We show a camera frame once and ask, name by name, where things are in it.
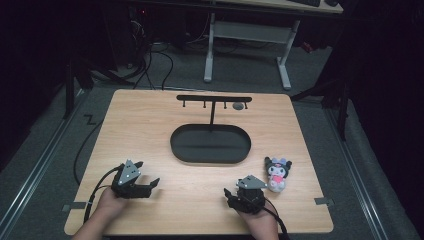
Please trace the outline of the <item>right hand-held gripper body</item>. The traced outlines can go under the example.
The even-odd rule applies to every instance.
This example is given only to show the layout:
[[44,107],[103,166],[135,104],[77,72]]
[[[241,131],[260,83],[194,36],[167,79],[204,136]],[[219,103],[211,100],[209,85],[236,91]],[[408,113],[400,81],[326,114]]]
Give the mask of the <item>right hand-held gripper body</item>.
[[253,175],[239,179],[236,183],[238,200],[229,202],[229,207],[244,213],[256,214],[265,206],[265,196],[262,191],[267,184]]

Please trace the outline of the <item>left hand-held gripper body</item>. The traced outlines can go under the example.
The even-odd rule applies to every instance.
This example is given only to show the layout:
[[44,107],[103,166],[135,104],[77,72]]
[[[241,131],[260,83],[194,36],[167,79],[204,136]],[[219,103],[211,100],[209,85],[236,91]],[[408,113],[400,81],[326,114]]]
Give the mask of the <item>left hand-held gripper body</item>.
[[141,176],[140,168],[136,168],[134,163],[127,159],[125,163],[118,167],[117,173],[112,181],[111,189],[118,197],[125,199],[149,198],[151,192],[149,185],[137,185],[136,180]]

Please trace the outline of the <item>black and white plush toy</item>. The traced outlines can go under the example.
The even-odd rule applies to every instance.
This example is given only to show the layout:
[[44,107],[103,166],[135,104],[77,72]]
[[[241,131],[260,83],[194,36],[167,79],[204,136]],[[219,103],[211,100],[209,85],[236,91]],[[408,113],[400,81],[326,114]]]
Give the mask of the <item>black and white plush toy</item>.
[[289,175],[292,162],[285,158],[277,159],[266,157],[265,171],[268,175],[268,189],[272,192],[282,192],[286,187],[286,178]]

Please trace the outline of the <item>black hook rack with tray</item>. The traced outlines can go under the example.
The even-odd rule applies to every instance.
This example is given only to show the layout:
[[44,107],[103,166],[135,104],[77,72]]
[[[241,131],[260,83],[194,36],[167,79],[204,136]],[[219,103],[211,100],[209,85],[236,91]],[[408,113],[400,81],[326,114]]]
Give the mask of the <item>black hook rack with tray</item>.
[[176,99],[186,106],[187,101],[211,103],[210,121],[207,124],[184,124],[174,130],[170,137],[172,153],[186,163],[237,164],[242,162],[251,149],[249,134],[236,125],[216,124],[216,104],[241,104],[247,109],[251,97],[177,95]]

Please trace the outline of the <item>person's right hand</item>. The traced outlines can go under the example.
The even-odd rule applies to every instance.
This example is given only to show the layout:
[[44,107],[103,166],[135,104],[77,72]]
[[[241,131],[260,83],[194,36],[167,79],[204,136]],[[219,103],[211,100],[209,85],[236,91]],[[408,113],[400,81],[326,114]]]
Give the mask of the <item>person's right hand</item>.
[[277,227],[274,217],[265,210],[261,210],[256,214],[238,211],[238,215],[244,220],[250,230],[274,229]]

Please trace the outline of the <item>person's left hand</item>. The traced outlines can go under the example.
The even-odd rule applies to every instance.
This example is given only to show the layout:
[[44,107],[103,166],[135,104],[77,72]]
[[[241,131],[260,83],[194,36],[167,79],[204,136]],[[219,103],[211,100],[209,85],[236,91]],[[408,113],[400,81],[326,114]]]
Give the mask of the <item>person's left hand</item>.
[[128,204],[128,199],[118,197],[110,188],[106,188],[99,199],[95,213],[107,218],[117,218]]

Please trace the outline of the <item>black metal stand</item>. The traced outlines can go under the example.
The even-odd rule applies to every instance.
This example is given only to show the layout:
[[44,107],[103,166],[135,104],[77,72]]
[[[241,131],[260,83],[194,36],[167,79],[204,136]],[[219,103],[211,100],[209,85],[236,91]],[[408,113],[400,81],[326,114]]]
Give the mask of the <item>black metal stand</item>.
[[349,99],[349,84],[346,81],[335,79],[329,82],[318,84],[301,93],[290,97],[292,101],[299,101],[308,96],[322,96],[321,105],[325,109],[338,109],[338,117],[336,119],[336,130],[339,137],[345,141],[346,119],[348,117],[347,107]]
[[66,66],[64,119],[71,115],[75,106],[75,82],[78,82],[83,90],[91,90],[94,86],[90,68],[85,59],[71,58]]

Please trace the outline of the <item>dark computer tower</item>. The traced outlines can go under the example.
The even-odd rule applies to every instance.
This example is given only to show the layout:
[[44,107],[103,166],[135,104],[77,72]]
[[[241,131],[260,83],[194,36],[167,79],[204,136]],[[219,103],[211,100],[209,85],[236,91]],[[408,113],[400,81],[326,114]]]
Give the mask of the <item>dark computer tower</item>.
[[135,59],[134,62],[140,66],[147,50],[147,35],[145,31],[145,11],[140,8],[130,7],[129,18],[131,34],[134,41]]

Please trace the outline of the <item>white-legged wooden desk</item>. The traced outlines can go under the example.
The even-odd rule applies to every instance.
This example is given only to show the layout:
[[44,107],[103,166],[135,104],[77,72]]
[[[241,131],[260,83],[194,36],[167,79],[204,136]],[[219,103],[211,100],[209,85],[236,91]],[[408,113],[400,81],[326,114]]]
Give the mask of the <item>white-legged wooden desk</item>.
[[210,83],[213,79],[213,47],[216,38],[246,40],[285,46],[282,55],[276,58],[276,63],[283,88],[290,90],[291,83],[287,73],[286,61],[301,23],[300,17],[307,14],[324,17],[339,16],[344,12],[339,3],[337,6],[331,7],[324,0],[320,1],[319,7],[311,7],[287,0],[196,0],[196,3],[204,7],[235,7],[244,13],[247,13],[247,11],[242,10],[242,7],[252,8],[253,10],[260,10],[261,8],[282,10],[285,13],[295,14],[295,19],[290,20],[290,25],[281,27],[277,26],[277,21],[271,25],[266,25],[265,23],[244,23],[240,20],[216,20],[217,9],[213,10],[209,15],[208,52],[205,60],[204,81]]

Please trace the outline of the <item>black keyboard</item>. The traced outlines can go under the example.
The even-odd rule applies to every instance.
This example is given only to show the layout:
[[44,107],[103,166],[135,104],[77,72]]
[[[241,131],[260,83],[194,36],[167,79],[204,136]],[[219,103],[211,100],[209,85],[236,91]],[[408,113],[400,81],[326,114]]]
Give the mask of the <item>black keyboard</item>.
[[307,5],[311,7],[319,7],[321,4],[320,0],[287,0],[287,1],[303,4],[303,5]]

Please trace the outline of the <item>metal floor rail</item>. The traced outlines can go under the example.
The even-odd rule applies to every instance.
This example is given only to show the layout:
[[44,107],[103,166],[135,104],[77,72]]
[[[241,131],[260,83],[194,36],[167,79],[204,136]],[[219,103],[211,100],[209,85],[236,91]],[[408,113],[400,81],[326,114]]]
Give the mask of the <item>metal floor rail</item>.
[[61,107],[66,95],[60,93],[31,127],[30,134],[12,162],[0,174],[0,193],[3,194],[0,197],[0,239],[6,239],[13,231],[54,161],[75,114],[89,94],[89,90],[78,90],[74,108],[68,117],[63,117]]
[[329,122],[332,132],[334,133],[339,148],[341,149],[343,160],[346,165],[348,176],[351,181],[351,185],[355,191],[356,197],[359,201],[362,212],[366,218],[368,226],[374,237],[374,240],[389,240],[387,232],[382,224],[378,211],[375,207],[374,201],[372,200],[364,181],[360,175],[360,172],[355,164],[353,155],[349,149],[349,146],[345,140],[343,140],[337,129],[337,120],[333,110],[324,109],[324,114],[327,121]]

